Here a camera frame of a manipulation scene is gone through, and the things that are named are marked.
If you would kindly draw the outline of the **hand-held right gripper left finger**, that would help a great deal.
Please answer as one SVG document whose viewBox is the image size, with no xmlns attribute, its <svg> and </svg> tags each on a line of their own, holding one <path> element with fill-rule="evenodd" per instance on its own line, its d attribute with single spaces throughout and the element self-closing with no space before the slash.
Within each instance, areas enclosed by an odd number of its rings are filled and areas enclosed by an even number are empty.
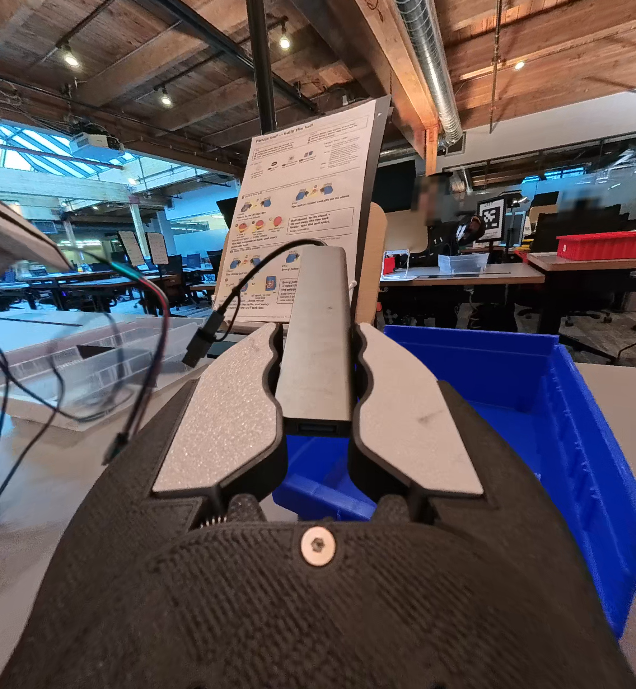
<svg viewBox="0 0 636 689">
<path fill-rule="evenodd" d="M 275 397 L 282 346 L 282 326 L 268 323 L 204 369 L 155 478 L 156 497 L 265 499 L 279 487 L 288 469 Z"/>
</svg>

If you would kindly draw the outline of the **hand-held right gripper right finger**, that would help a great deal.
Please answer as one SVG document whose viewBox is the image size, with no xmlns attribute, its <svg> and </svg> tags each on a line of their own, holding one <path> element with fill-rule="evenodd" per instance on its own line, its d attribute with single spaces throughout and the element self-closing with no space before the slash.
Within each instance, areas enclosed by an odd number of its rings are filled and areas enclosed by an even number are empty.
<svg viewBox="0 0 636 689">
<path fill-rule="evenodd" d="M 425 510 L 431 497 L 481 499 L 484 489 L 439 382 L 374 326 L 355 327 L 357 404 L 348 473 L 374 503 L 385 495 Z"/>
</svg>

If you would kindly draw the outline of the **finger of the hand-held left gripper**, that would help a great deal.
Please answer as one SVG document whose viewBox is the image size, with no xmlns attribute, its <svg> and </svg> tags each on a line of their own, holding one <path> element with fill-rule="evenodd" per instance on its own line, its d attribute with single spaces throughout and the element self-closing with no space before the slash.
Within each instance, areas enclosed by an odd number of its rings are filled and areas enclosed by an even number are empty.
<svg viewBox="0 0 636 689">
<path fill-rule="evenodd" d="M 34 261 L 58 272 L 72 271 L 51 239 L 0 201 L 0 274 L 19 261 Z"/>
</svg>

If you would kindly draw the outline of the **clear plastic bin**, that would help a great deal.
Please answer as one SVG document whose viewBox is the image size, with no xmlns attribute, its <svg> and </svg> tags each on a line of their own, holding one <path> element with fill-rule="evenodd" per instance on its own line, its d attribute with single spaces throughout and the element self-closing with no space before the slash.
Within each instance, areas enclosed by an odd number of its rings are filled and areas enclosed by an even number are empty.
<svg viewBox="0 0 636 689">
<path fill-rule="evenodd" d="M 41 424 L 59 406 L 57 427 L 100 425 L 133 406 L 161 332 L 150 315 L 0 314 L 0 410 Z"/>
</svg>

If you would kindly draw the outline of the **blue plastic bin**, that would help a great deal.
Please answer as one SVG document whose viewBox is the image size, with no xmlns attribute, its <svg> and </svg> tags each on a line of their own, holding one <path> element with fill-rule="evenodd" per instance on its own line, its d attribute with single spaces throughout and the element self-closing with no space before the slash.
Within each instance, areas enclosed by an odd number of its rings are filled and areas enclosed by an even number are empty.
<svg viewBox="0 0 636 689">
<path fill-rule="evenodd" d="M 620 639 L 636 594 L 636 479 L 557 337 L 389 325 L 535 474 L 581 549 Z"/>
</svg>

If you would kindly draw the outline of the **background wooden desk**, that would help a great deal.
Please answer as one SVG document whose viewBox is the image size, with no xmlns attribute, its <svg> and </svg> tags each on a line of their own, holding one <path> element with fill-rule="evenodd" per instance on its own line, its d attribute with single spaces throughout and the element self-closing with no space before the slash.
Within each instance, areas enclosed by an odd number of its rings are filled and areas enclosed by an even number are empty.
<svg viewBox="0 0 636 689">
<path fill-rule="evenodd" d="M 482 271 L 458 273 L 443 273 L 438 267 L 416 267 L 408 272 L 396 271 L 385 275 L 380 281 L 380 288 L 537 285 L 545 280 L 543 273 L 524 263 L 491 264 Z"/>
<path fill-rule="evenodd" d="M 577 261 L 549 252 L 529 253 L 526 258 L 533 268 L 543 273 L 636 270 L 636 258 Z"/>
</svg>

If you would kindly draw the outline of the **ceiling projector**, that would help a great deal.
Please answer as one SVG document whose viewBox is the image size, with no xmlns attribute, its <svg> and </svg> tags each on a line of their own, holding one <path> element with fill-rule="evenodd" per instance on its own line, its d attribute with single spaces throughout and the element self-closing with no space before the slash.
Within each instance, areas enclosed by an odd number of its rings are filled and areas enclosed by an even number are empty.
<svg viewBox="0 0 636 689">
<path fill-rule="evenodd" d="M 72 156 L 109 163 L 125 153 L 123 144 L 114 136 L 104 133 L 81 132 L 69 142 Z"/>
</svg>

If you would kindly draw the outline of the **small clear box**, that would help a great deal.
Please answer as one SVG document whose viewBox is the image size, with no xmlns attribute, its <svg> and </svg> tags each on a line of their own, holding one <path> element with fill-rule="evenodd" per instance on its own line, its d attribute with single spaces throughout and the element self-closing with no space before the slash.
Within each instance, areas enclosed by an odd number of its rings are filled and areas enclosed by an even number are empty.
<svg viewBox="0 0 636 689">
<path fill-rule="evenodd" d="M 472 252 L 456 256 L 438 255 L 437 267 L 442 275 L 478 275 L 486 271 L 489 252 Z"/>
</svg>

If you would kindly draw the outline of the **tan wooden board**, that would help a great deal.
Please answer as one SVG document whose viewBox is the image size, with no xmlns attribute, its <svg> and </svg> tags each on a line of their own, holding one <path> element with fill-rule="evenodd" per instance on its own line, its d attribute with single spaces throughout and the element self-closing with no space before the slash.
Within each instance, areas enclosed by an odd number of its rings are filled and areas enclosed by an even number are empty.
<svg viewBox="0 0 636 689">
<path fill-rule="evenodd" d="M 352 296 L 353 322 L 356 324 L 374 323 L 387 227 L 385 212 L 378 204 L 371 202 L 361 269 Z"/>
</svg>

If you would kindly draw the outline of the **black and white tag board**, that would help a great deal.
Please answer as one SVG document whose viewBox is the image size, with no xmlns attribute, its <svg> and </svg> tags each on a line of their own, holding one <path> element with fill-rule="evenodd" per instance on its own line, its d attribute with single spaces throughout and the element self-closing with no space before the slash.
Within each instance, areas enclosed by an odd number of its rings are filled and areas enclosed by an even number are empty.
<svg viewBox="0 0 636 689">
<path fill-rule="evenodd" d="M 477 203 L 477 217 L 484 227 L 478 243 L 498 243 L 504 234 L 505 217 L 508 201 L 505 196 L 498 196 Z"/>
</svg>

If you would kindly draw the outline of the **printed instruction sheet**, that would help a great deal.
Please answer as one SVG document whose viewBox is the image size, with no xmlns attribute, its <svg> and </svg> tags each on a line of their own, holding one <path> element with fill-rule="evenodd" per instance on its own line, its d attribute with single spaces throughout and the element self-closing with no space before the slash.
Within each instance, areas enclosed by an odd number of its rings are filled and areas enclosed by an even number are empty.
<svg viewBox="0 0 636 689">
<path fill-rule="evenodd" d="M 255 136 L 220 261 L 213 304 L 268 254 L 296 240 L 341 247 L 359 279 L 391 97 Z"/>
</svg>

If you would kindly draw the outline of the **red plastic bin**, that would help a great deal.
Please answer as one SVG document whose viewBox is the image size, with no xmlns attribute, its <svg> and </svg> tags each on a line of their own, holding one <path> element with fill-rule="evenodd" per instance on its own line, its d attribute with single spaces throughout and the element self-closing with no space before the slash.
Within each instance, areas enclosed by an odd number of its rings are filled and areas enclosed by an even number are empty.
<svg viewBox="0 0 636 689">
<path fill-rule="evenodd" d="M 636 259 L 636 230 L 559 236 L 556 255 L 569 261 Z"/>
</svg>

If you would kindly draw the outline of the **black ceiling pole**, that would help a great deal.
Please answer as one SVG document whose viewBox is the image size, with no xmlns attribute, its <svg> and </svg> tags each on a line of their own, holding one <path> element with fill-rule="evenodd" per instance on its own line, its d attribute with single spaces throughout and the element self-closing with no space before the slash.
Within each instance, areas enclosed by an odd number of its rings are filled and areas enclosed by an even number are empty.
<svg viewBox="0 0 636 689">
<path fill-rule="evenodd" d="M 246 1 L 246 7 L 259 122 L 261 133 L 267 134 L 277 128 L 277 116 L 266 12 L 263 1 Z"/>
</svg>

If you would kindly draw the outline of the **silver ventilation duct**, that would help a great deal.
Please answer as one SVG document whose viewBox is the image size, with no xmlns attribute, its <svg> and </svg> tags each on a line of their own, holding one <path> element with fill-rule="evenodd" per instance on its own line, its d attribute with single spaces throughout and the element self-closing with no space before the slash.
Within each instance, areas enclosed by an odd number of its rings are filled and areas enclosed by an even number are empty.
<svg viewBox="0 0 636 689">
<path fill-rule="evenodd" d="M 434 1 L 395 1 L 450 147 L 463 138 Z"/>
</svg>

